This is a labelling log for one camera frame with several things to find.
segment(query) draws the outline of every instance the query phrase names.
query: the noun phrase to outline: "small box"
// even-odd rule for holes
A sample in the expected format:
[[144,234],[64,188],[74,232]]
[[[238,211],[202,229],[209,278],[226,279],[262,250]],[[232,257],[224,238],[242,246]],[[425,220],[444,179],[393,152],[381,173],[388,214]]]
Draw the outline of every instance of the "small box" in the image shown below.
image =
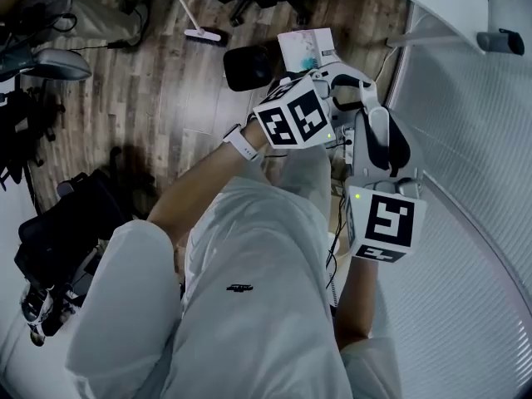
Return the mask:
[[280,85],[253,110],[274,149],[303,149],[336,139],[328,103],[310,76]]
[[426,202],[346,183],[349,248],[353,257],[395,263],[416,251]]

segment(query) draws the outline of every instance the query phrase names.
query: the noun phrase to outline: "wooden floor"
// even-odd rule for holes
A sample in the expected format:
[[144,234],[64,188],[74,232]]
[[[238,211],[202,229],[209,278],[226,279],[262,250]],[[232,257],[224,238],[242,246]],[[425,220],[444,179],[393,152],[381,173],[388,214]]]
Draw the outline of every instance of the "wooden floor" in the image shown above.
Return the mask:
[[[117,6],[120,0],[98,0]],[[199,23],[230,34],[228,49],[275,39],[280,32],[300,29],[287,3],[260,10],[253,5],[245,24],[229,25],[234,2],[187,0]],[[405,31],[406,0],[314,0],[309,27],[330,27],[340,57],[375,76],[388,48],[384,39]],[[48,209],[57,202],[58,182],[92,172],[109,160],[110,149],[123,150],[130,179],[141,173],[155,178],[155,192],[136,199],[148,210],[156,196],[177,176],[207,155],[223,134],[242,122],[266,88],[233,92],[224,79],[226,49],[185,40],[189,27],[177,0],[152,0],[150,26],[134,51],[81,51],[92,77],[81,82],[49,83],[66,113],[57,121],[57,140],[42,140],[44,166],[32,167],[38,202]],[[55,47],[95,46],[98,41],[59,39]],[[379,81],[386,97],[397,55],[387,63]],[[29,86],[32,81],[22,82]]]

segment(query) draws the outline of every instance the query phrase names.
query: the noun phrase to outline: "wrist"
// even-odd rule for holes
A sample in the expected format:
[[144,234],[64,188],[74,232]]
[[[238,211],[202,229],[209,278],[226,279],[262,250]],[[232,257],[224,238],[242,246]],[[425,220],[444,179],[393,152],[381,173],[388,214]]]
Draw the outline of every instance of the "wrist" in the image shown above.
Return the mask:
[[257,120],[251,120],[242,129],[242,135],[256,151],[259,151],[260,148],[268,143],[263,128]]

